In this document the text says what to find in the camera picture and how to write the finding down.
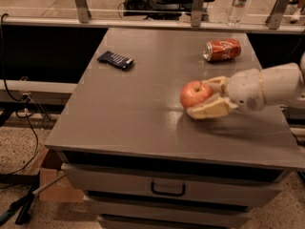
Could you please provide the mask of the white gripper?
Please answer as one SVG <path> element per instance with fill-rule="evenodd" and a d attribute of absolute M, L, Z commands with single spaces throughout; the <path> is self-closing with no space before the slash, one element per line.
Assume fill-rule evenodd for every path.
<path fill-rule="evenodd" d="M 260 70 L 250 69 L 234 74 L 230 78 L 218 76 L 203 80 L 213 94 L 203 103 L 187 110 L 193 119 L 218 118 L 229 115 L 234 109 L 240 112 L 260 111 L 265 107 L 261 90 Z"/>

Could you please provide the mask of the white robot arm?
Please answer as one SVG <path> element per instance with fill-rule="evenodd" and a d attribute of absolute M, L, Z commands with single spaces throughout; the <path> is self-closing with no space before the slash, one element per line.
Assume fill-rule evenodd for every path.
<path fill-rule="evenodd" d="M 230 77 L 204 80 L 212 95 L 186 109 L 194 119 L 217 118 L 237 111 L 261 111 L 266 106 L 305 108 L 304 57 L 299 65 L 288 63 L 267 69 L 249 69 Z"/>

